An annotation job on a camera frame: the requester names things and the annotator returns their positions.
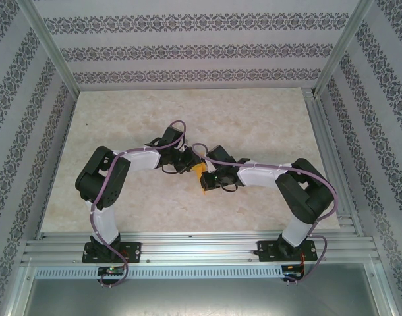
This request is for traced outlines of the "aluminium side rail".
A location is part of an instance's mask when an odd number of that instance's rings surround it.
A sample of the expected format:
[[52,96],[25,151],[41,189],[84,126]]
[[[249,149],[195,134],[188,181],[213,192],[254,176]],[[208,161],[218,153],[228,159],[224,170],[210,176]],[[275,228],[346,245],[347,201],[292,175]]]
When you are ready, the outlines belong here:
[[340,226],[343,225],[344,220],[350,219],[349,224],[352,224],[354,227],[355,234],[363,237],[364,232],[360,225],[357,211],[320,100],[314,97],[311,89],[302,89],[302,94],[327,179],[330,181],[330,184],[333,185],[339,197],[339,206],[336,213]]

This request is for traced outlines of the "grey metal sheet panel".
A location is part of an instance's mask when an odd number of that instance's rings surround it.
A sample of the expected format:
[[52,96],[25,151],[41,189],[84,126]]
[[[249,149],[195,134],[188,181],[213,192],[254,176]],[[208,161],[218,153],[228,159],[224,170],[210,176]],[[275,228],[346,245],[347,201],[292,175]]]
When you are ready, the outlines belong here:
[[20,271],[10,316],[400,316],[378,264],[321,265],[278,278],[134,279],[106,289],[65,267]]

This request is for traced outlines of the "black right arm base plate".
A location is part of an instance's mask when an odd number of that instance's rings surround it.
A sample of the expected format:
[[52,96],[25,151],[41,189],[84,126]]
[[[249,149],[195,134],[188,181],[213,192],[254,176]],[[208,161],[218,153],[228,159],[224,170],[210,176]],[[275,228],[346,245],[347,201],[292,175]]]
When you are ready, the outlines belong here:
[[263,240],[257,242],[258,249],[254,254],[260,262],[289,262],[302,261],[315,262],[318,260],[315,243],[305,240],[301,245],[293,247],[284,240]]

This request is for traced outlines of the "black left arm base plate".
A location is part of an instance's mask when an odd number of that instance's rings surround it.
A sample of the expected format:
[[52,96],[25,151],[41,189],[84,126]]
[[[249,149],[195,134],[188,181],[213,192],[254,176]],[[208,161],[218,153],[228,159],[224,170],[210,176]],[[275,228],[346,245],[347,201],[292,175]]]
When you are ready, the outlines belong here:
[[[127,263],[139,263],[142,244],[139,242],[121,242],[116,252]],[[103,244],[85,243],[82,254],[83,263],[124,263],[119,255]]]

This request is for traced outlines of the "aluminium frame post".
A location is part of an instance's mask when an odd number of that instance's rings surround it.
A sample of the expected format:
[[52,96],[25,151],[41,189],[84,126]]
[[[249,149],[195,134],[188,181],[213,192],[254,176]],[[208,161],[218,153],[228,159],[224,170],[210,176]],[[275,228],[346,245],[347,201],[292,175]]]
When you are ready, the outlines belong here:
[[80,95],[80,88],[33,0],[16,0],[16,2],[43,45],[48,57],[55,65],[72,98],[77,101]]
[[351,40],[355,36],[367,12],[372,6],[374,0],[359,0],[351,16],[349,17],[346,26],[344,27],[336,45],[334,46],[328,60],[326,61],[317,81],[314,86],[314,97],[318,97],[325,90],[327,82],[330,80],[335,68],[339,64],[343,54],[347,50]]

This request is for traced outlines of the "orange paper sheet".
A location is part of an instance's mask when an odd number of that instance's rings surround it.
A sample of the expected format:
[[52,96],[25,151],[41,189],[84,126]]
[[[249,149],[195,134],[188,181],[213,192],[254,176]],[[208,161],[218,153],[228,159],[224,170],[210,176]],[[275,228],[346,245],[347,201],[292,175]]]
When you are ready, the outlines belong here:
[[192,171],[195,172],[199,182],[201,182],[202,173],[208,171],[207,164],[206,163],[199,163],[199,164],[193,166]]

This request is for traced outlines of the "aluminium mounting rail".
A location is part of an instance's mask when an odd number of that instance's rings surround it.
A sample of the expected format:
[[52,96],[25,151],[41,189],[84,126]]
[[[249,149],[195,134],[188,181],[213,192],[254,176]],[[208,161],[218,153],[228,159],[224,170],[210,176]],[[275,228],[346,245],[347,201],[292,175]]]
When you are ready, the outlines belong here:
[[[275,240],[278,232],[123,233],[124,242],[140,242],[141,265],[235,265],[259,263],[257,242]],[[323,263],[379,263],[372,237],[357,236],[352,228],[325,230],[315,238]],[[25,244],[20,262],[25,265],[81,265],[86,233],[45,233]]]

